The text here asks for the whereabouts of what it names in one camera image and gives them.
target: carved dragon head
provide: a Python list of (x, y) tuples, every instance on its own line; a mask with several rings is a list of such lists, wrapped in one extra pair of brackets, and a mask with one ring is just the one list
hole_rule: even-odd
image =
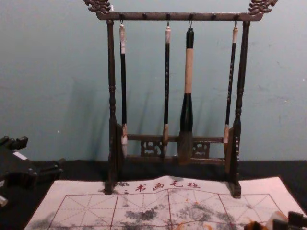
[(110, 12), (110, 2), (109, 0), (84, 0), (84, 3), (89, 6), (89, 11), (91, 12), (102, 12), (103, 14), (108, 14)]
[(251, 0), (249, 14), (268, 13), (272, 11), (269, 6), (274, 6), (278, 0)]

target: white label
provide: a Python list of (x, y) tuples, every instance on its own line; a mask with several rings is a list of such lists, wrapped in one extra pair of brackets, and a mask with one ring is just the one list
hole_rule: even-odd
[(26, 160), (27, 158), (24, 156), (24, 155), (22, 155), (21, 153), (19, 153), (19, 152), (14, 152), (13, 153), (16, 157), (19, 157), (21, 160)]
[(120, 53), (121, 54), (125, 54), (126, 53), (125, 42), (121, 42), (120, 43)]

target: black table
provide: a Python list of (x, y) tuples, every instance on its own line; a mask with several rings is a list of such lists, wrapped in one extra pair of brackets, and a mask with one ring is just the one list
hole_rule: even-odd
[[(45, 162), (35, 162), (42, 166)], [(302, 209), (307, 210), (307, 161), (242, 161), (240, 180), (279, 176)], [(67, 161), (63, 164), (62, 180), (103, 181), (107, 163)], [(148, 180), (164, 175), (224, 181), (223, 167), (215, 165), (126, 164), (122, 180)], [(1, 230), (22, 230), (31, 219), (52, 183), (39, 184), (34, 190), (9, 188), (9, 203), (0, 209)]]

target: wooden brush stand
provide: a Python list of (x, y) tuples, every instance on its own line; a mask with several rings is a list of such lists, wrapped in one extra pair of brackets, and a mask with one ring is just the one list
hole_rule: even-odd
[[(138, 135), (128, 134), (128, 140), (141, 142), (141, 155), (124, 157), (121, 137), (123, 128), (118, 124), (115, 116), (115, 60), (113, 25), (115, 20), (133, 21), (242, 21), (243, 33), (237, 81), (236, 117), (233, 127), (227, 130), (224, 137), (193, 137), (191, 145), (193, 152), (190, 163), (219, 164), (225, 166), (227, 181), (234, 198), (241, 197), (241, 186), (238, 180), (239, 148), (241, 136), (241, 111), (244, 91), (245, 71), (248, 53), (248, 33), (251, 22), (260, 21), (264, 13), (270, 12), (277, 0), (251, 0), (249, 12), (246, 13), (196, 13), (196, 12), (112, 12), (108, 0), (84, 0), (89, 10), (95, 12), (98, 19), (107, 23), (108, 42), (108, 83), (110, 92), (110, 120), (109, 120), (109, 171), (105, 185), (105, 193), (113, 193), (114, 186), (119, 179), (119, 173), (124, 161), (131, 162), (171, 162), (178, 163), (177, 157), (169, 157), (163, 152), (165, 142), (177, 142), (178, 136)], [(224, 144), (224, 158), (209, 158), (210, 143)]]

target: teal wall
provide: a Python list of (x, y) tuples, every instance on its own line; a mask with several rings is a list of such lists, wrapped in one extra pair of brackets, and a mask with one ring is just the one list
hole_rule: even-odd
[[(246, 12), (247, 0), (112, 0), (116, 11)], [(280, 0), (251, 24), (242, 160), (307, 160), (307, 1)], [(161, 134), (166, 22), (124, 22), (128, 131)], [(194, 135), (222, 136), (233, 22), (194, 22)], [(238, 61), (242, 24), (239, 23)], [(118, 26), (116, 115), (121, 122)], [(179, 133), (188, 22), (171, 22), (170, 134)], [(0, 134), (27, 135), (32, 160), (106, 160), (106, 23), (83, 0), (0, 0)], [(234, 103), (231, 123), (234, 120)], [(130, 142), (130, 153), (138, 153)], [(169, 154), (176, 153), (170, 145)], [(212, 156), (223, 146), (212, 145)]]

